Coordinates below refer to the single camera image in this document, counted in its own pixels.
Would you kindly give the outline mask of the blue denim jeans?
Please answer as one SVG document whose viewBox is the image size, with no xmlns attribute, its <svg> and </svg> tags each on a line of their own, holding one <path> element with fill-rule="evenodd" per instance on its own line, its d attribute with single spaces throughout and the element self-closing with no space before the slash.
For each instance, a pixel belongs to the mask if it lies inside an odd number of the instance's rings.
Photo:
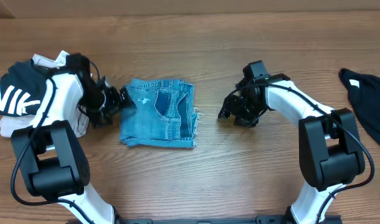
<svg viewBox="0 0 380 224">
<path fill-rule="evenodd" d="M 133 79 L 126 86 L 134 106 L 120 114 L 120 141 L 128 147 L 194 148 L 199 115 L 194 85 L 184 80 Z"/>
</svg>

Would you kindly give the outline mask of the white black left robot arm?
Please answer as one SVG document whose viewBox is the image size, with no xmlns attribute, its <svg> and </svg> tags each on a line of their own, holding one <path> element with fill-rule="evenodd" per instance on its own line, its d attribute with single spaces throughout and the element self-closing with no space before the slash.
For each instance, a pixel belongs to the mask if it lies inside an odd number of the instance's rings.
<svg viewBox="0 0 380 224">
<path fill-rule="evenodd" d="M 23 205 L 60 204 L 82 223 L 123 223 L 90 183 L 88 160 L 69 123 L 79 110 L 94 128 L 108 126 L 122 109 L 135 107 L 125 87 L 116 89 L 103 77 L 93 80 L 94 66 L 80 53 L 55 68 L 31 66 L 45 75 L 46 93 L 32 124 L 12 133 L 17 161 L 10 190 Z"/>
</svg>

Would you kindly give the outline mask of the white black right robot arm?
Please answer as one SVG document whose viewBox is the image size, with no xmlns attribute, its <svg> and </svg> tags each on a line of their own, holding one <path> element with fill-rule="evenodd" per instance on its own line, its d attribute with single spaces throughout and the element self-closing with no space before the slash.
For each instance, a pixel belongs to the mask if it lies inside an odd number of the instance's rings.
<svg viewBox="0 0 380 224">
<path fill-rule="evenodd" d="M 299 90 L 291 79 L 270 75 L 263 61 L 249 63 L 243 79 L 223 102 L 218 117 L 253 128 L 267 111 L 278 111 L 298 129 L 299 166 L 305 183 L 283 215 L 259 215 L 256 223 L 342 223 L 327 208 L 340 189 L 364 172 L 354 114 L 335 110 Z"/>
</svg>

